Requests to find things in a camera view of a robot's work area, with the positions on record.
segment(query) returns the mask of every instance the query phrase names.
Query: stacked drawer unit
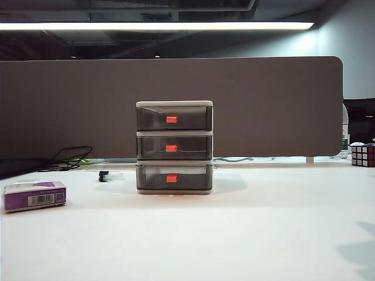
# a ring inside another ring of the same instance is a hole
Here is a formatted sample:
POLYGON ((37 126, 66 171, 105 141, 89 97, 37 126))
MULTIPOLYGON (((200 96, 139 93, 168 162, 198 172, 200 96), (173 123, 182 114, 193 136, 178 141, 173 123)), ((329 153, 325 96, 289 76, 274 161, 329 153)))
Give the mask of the stacked drawer unit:
POLYGON ((138 192, 210 193, 212 102, 140 101, 136 108, 138 192))

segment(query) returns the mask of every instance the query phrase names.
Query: ceiling light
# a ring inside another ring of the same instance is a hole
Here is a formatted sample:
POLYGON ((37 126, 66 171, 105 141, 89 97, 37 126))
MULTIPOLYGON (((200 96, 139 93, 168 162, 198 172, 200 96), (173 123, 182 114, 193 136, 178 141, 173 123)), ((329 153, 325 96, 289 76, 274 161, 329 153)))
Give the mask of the ceiling light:
POLYGON ((303 30, 310 22, 39 22, 0 23, 0 30, 303 30))

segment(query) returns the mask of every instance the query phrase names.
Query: wall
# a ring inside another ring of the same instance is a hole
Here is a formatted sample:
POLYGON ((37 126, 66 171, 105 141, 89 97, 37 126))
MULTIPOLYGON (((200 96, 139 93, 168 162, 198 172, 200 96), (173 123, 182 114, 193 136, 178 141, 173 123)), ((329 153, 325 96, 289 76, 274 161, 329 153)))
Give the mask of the wall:
POLYGON ((344 98, 375 97, 375 1, 331 1, 328 20, 308 32, 262 39, 196 57, 337 56, 344 65, 344 98))
POLYGON ((196 57, 278 57, 317 56, 318 31, 256 40, 250 43, 200 54, 196 57))
POLYGON ((344 64, 344 97, 375 97, 375 1, 351 0, 319 29, 319 55, 344 64))

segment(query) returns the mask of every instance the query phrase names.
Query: purple box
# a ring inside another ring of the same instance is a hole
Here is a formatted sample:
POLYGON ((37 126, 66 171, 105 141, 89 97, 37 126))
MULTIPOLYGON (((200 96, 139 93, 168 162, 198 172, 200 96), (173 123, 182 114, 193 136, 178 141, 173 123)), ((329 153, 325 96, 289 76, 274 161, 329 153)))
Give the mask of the purple box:
POLYGON ((66 186, 59 181, 14 183, 4 188, 6 212, 57 206, 65 202, 66 186))

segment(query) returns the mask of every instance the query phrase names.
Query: red drawer handle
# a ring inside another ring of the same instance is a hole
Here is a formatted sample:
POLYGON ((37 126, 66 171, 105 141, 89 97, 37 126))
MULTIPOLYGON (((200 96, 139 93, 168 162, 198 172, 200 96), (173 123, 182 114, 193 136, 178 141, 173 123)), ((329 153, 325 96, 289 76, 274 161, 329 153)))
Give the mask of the red drawer handle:
POLYGON ((177 152, 177 145, 166 145, 165 151, 167 151, 167 152, 177 152))
POLYGON ((177 123, 177 121, 178 121, 177 115, 170 115, 166 117, 167 123, 177 123))
POLYGON ((176 183, 177 179, 178 179, 178 175, 177 174, 169 174, 166 177, 166 182, 167 183, 176 183))

